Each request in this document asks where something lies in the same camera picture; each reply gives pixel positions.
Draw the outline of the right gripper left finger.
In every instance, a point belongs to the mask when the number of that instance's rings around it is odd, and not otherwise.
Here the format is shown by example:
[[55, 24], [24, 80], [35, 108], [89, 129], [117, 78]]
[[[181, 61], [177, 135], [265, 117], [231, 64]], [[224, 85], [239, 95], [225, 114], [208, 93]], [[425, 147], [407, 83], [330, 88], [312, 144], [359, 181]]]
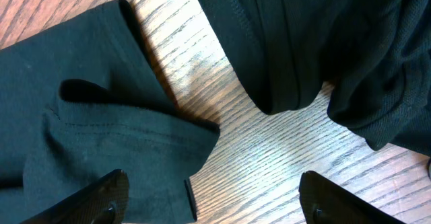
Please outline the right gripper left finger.
[[22, 224], [120, 224], [129, 202], [129, 179], [113, 170]]

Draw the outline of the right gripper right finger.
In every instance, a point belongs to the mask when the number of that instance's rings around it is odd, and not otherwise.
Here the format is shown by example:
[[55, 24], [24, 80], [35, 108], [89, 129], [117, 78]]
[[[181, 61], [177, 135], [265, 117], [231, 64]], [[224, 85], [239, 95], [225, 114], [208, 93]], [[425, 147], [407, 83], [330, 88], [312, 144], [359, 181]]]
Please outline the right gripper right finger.
[[403, 224], [322, 175], [301, 175], [299, 199], [307, 224]]

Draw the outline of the black t-shirt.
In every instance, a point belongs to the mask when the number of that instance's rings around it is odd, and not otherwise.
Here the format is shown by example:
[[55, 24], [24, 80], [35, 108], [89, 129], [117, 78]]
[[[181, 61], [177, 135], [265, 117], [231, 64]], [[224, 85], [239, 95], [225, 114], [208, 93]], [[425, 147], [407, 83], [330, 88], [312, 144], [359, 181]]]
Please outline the black t-shirt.
[[19, 223], [115, 169], [127, 223], [191, 223], [190, 177], [220, 135], [180, 117], [113, 0], [1, 51], [1, 222]]

